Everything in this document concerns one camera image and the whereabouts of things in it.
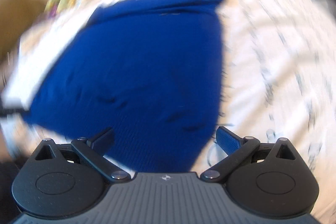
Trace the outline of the blue knit sweater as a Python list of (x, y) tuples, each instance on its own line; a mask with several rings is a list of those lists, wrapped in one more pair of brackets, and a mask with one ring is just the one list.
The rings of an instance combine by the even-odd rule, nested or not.
[(125, 0), (97, 9), (49, 71), (28, 124), (71, 139), (106, 128), (107, 155), (187, 172), (219, 116), (223, 0)]

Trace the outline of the brown headboard cushion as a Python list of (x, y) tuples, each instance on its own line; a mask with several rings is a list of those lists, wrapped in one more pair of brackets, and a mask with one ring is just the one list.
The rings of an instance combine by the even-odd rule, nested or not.
[(1, 0), (1, 60), (45, 10), (45, 0)]

